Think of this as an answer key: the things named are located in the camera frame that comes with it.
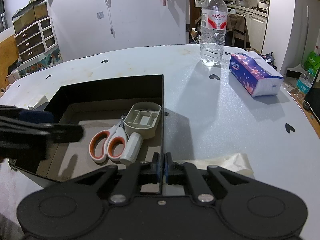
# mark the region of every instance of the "white plastic handle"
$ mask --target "white plastic handle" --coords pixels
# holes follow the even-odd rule
[[[126,166],[134,163],[138,157],[142,142],[143,137],[139,133],[133,132],[122,152],[120,162]]]
[[[117,127],[117,130],[114,133],[114,135],[111,137],[109,143],[108,144],[105,143],[103,146],[104,151],[107,152],[109,159],[112,160],[113,162],[118,162],[127,145],[127,142],[128,142],[127,134],[125,133],[124,129],[122,127]],[[124,148],[119,155],[114,155],[113,148],[114,146],[116,146],[117,143],[123,144]]]
[[[95,136],[93,136],[93,138],[91,139],[90,143],[89,143],[89,155],[91,157],[91,159],[95,162],[95,163],[103,163],[106,158],[107,158],[107,151],[105,150],[105,145],[108,145],[111,137],[114,135],[114,133],[117,130],[117,126],[114,125],[113,127],[111,127],[108,130],[104,130],[101,132],[98,132]],[[94,152],[94,148],[98,142],[98,140],[100,138],[104,138],[106,137],[105,141],[103,142],[103,146],[102,146],[102,154],[100,157],[96,157],[95,152]]]

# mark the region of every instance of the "red and white label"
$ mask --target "red and white label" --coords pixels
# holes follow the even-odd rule
[[[203,9],[201,26],[211,30],[226,30],[227,16],[226,12]]]

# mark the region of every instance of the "green plastic bag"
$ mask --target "green plastic bag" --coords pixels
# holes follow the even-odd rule
[[[320,67],[320,56],[312,51],[309,54],[307,61],[304,63],[304,67],[305,69],[312,68],[316,73]]]

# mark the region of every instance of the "bottle label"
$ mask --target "bottle label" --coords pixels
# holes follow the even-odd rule
[[[304,94],[307,94],[310,90],[309,87],[307,87],[305,84],[302,83],[302,81],[300,79],[298,79],[298,82],[297,82],[297,87],[299,88],[299,90],[304,93]]]
[[[228,13],[216,10],[202,10],[201,26],[211,30],[227,29]]]

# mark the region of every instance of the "open cardboard box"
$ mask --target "open cardboard box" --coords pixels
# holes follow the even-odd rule
[[[125,169],[125,165],[114,163],[108,158],[104,163],[95,163],[89,156],[89,142],[96,133],[116,125],[121,115],[128,113],[133,104],[144,101],[161,105],[162,112],[156,135],[143,141],[137,161],[151,161],[154,152],[160,154],[161,161],[164,137],[163,75],[148,75],[61,87],[44,110],[53,113],[55,123],[82,125],[82,140],[51,145],[48,159],[44,161],[25,156],[11,159],[9,163],[42,187],[81,176],[106,165],[116,164],[119,169]],[[102,142],[95,149],[97,156],[101,152]]]

